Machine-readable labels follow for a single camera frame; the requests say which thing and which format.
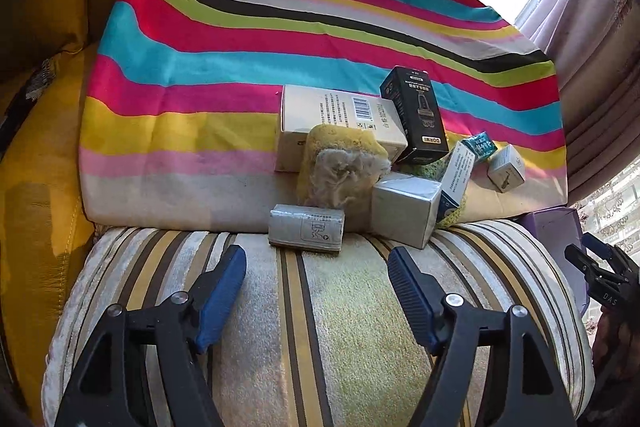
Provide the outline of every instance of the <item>sponge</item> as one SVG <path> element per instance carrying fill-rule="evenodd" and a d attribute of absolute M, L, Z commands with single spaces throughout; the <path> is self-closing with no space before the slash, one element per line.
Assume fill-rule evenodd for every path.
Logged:
<path fill-rule="evenodd" d="M 298 204 L 321 208 L 368 204 L 373 185 L 390 171 L 386 150 L 371 131 L 313 127 L 298 175 Z"/>

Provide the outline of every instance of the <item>small box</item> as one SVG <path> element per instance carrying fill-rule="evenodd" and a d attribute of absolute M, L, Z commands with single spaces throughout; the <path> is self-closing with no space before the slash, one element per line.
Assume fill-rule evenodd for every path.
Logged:
<path fill-rule="evenodd" d="M 343 210 L 277 204 L 269 218 L 269 244 L 339 252 L 343 230 Z"/>
<path fill-rule="evenodd" d="M 276 171 L 300 171 L 306 135 L 321 123 L 370 130 L 391 163 L 406 149 L 402 124 L 390 100 L 317 87 L 284 86 L 276 136 Z"/>
<path fill-rule="evenodd" d="M 396 66 L 380 86 L 380 94 L 393 100 L 408 142 L 398 163 L 428 165 L 449 152 L 438 102 L 425 71 Z"/>
<path fill-rule="evenodd" d="M 373 187 L 371 230 L 415 248 L 424 248 L 436 225 L 440 184 L 392 172 Z"/>
<path fill-rule="evenodd" d="M 526 179 L 522 156 L 509 144 L 491 157 L 487 175 L 500 192 L 519 187 Z"/>
<path fill-rule="evenodd" d="M 462 142 L 456 143 L 450 152 L 449 164 L 442 177 L 438 222 L 460 207 L 475 161 L 476 155 L 469 147 Z"/>

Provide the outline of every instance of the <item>yellow sofa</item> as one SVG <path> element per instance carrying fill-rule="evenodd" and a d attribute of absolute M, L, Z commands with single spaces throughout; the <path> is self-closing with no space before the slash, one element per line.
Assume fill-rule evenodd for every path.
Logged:
<path fill-rule="evenodd" d="M 79 192 L 79 115 L 113 3 L 0 0 L 0 122 L 43 61 L 53 76 L 0 160 L 3 343 L 37 425 L 47 349 L 94 235 Z"/>

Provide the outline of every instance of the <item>barcode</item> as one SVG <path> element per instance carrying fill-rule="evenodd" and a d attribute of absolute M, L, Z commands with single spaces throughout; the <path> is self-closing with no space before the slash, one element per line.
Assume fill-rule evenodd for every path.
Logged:
<path fill-rule="evenodd" d="M 373 116 L 371 115 L 371 108 L 369 107 L 369 102 L 364 98 L 355 98 L 353 99 L 353 108 L 356 112 L 356 118 L 358 120 L 369 120 L 373 122 Z"/>

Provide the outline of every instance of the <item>small white box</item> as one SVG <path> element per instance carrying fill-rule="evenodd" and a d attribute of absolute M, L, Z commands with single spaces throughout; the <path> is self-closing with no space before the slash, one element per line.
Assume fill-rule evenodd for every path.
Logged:
<path fill-rule="evenodd" d="M 489 160 L 487 175 L 500 192 L 519 187 L 526 179 L 522 156 L 513 145 L 509 144 Z"/>
<path fill-rule="evenodd" d="M 440 183 L 392 172 L 373 187 L 371 229 L 422 249 L 436 225 L 439 203 Z"/>
<path fill-rule="evenodd" d="M 442 177 L 438 222 L 460 207 L 475 161 L 476 155 L 462 142 L 456 143 L 449 153 L 449 164 Z"/>

